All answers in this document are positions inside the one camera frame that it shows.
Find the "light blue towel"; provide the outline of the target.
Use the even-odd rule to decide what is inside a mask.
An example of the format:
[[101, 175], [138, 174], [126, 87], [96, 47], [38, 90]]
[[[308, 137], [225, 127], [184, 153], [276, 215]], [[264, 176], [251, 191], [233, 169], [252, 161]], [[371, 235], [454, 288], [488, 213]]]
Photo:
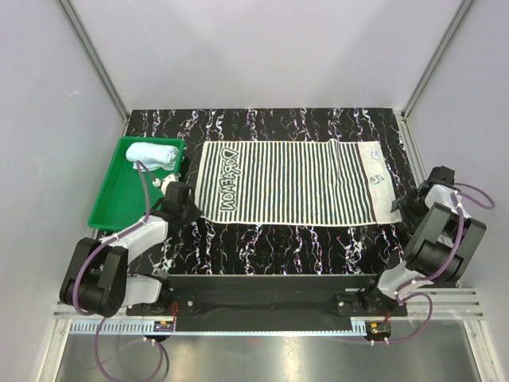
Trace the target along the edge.
[[132, 143], [126, 150], [126, 160], [134, 164], [141, 162], [148, 170], [174, 170], [179, 149], [176, 146], [149, 142]]

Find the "striped green white towel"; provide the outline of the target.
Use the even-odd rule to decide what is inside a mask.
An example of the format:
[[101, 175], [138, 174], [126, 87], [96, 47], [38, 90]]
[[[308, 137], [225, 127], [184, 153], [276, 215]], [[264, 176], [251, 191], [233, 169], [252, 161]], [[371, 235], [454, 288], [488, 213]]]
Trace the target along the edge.
[[196, 204], [218, 224], [393, 224], [395, 198], [377, 141], [206, 142], [196, 182]]

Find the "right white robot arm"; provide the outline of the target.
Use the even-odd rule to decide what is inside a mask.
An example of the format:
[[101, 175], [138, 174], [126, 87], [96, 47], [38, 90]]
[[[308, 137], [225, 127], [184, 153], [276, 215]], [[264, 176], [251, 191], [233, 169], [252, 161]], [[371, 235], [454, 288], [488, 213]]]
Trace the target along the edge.
[[455, 182], [455, 171], [438, 166], [416, 189], [392, 202], [391, 210], [401, 213], [411, 238], [403, 261], [361, 295], [366, 313], [381, 314], [414, 288], [460, 279], [487, 231], [485, 223], [466, 212], [463, 201], [470, 198]]

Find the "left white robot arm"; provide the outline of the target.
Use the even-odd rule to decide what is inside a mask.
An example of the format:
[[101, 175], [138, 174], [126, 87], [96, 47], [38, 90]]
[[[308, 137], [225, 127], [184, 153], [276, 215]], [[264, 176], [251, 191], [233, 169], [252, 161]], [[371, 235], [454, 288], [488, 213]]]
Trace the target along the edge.
[[101, 240], [83, 238], [77, 243], [60, 287], [61, 303], [78, 314], [104, 318], [140, 304], [156, 315], [170, 309], [166, 281], [128, 272], [133, 260], [200, 218], [192, 186], [169, 181], [163, 189], [164, 196], [135, 224]]

